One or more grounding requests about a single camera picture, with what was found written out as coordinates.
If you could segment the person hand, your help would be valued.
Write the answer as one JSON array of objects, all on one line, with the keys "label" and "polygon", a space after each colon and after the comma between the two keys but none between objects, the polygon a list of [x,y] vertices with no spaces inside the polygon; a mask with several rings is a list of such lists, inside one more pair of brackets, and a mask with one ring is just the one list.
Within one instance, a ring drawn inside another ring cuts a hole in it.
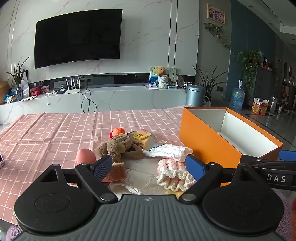
[{"label": "person hand", "polygon": [[295,228],[295,226],[296,226],[296,198],[293,200],[293,202],[291,204],[291,211],[292,211],[292,214],[291,214],[290,222],[291,222],[291,226],[293,228]]}]

